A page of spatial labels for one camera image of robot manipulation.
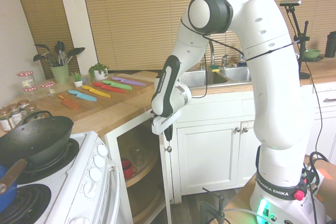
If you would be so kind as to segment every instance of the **floor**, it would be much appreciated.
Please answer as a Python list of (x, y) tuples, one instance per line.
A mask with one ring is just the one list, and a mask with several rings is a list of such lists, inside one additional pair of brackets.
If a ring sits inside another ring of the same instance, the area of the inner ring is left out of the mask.
[[(215, 191), (214, 193), (224, 197), (224, 206), (226, 206), (241, 190), (241, 188)], [(207, 202), (218, 210), (218, 198), (209, 194), (192, 194), (182, 196), (181, 204), (171, 206), (172, 224), (201, 224), (199, 205), (201, 202)], [(167, 224), (167, 212), (164, 208), (151, 224)]]

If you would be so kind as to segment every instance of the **red gingham lid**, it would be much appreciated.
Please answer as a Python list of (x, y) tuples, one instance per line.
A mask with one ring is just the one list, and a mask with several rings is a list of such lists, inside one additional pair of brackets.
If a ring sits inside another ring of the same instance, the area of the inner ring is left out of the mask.
[(33, 71), (23, 71), (23, 72), (17, 73), (16, 75), (17, 76), (30, 76), (33, 73), (34, 73)]
[(23, 91), (31, 91), (31, 90), (35, 90), (35, 89), (37, 89), (37, 87), (35, 86), (35, 87), (31, 87), (31, 88), (28, 88), (28, 89), (22, 89)]
[(55, 83), (53, 81), (48, 81), (48, 82), (42, 83), (41, 87), (42, 88), (47, 88), (47, 87), (51, 87), (53, 85), (55, 85)]

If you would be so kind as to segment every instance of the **open cabinet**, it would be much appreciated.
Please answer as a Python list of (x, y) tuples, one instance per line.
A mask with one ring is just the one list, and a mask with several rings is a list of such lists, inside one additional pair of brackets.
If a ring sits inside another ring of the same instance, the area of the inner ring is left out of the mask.
[[(165, 152), (163, 135), (151, 131), (149, 113), (123, 124), (105, 136), (110, 157), (120, 167), (122, 211), (127, 224), (150, 224), (166, 207), (168, 223), (171, 223), (170, 200), (173, 198), (169, 153)], [(145, 163), (136, 166), (130, 148), (144, 151)], [(124, 178), (121, 162), (129, 160), (137, 172)]]

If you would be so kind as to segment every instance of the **stove burner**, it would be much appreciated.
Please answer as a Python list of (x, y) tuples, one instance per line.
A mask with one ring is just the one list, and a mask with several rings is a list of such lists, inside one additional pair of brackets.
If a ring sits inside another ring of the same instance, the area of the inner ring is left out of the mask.
[(33, 224), (47, 209), (51, 199), (49, 187), (40, 184), (17, 189), (14, 201), (0, 214), (1, 224)]
[(46, 178), (51, 174), (67, 166), (76, 157), (79, 151), (79, 144), (76, 140), (70, 138), (67, 147), (49, 163), (36, 167), (35, 169), (24, 170), (16, 179), (18, 185), (28, 184), (40, 179)]

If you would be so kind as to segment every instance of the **cutting board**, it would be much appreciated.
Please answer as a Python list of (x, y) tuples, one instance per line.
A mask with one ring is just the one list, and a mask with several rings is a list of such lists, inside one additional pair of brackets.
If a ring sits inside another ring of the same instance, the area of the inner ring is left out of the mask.
[(107, 94), (110, 94), (111, 97), (102, 97), (97, 94), (93, 94), (89, 92), (88, 90), (83, 89), (82, 87), (75, 88), (73, 87), (73, 90), (77, 90), (83, 94), (88, 94), (93, 97), (97, 98), (96, 102), (90, 102), (90, 101), (85, 101), (83, 99), (77, 98), (75, 95), (69, 94), (68, 91), (62, 92), (62, 94), (65, 95), (66, 98), (70, 98), (73, 101), (77, 102), (80, 107), (75, 110), (71, 110), (64, 106), (61, 103), (61, 99), (58, 97), (58, 94), (53, 94), (49, 95), (48, 97), (44, 97), (38, 100), (35, 100), (34, 103), (37, 105), (38, 109), (40, 110), (47, 110), (49, 111), (52, 115), (62, 115), (70, 118), (74, 122), (80, 119), (83, 119), (89, 115), (92, 115), (94, 113), (97, 113), (99, 111), (102, 111), (106, 108), (109, 108), (111, 106), (114, 106), (120, 102), (124, 102), (132, 97), (135, 97), (139, 94), (145, 93), (150, 90), (154, 90), (154, 83), (152, 81), (149, 81), (148, 79), (140, 79), (136, 77), (133, 77), (131, 75), (127, 74), (120, 74), (117, 76), (121, 76), (123, 78), (127, 78), (129, 80), (134, 80), (134, 81), (140, 81), (146, 84), (146, 86), (136, 86), (136, 85), (131, 85), (132, 90), (124, 90), (125, 93), (117, 93), (117, 92), (112, 92), (109, 90), (101, 89), (100, 87), (95, 87), (93, 86), (92, 82), (87, 82), (85, 85), (88, 85), (96, 90), (105, 92)]

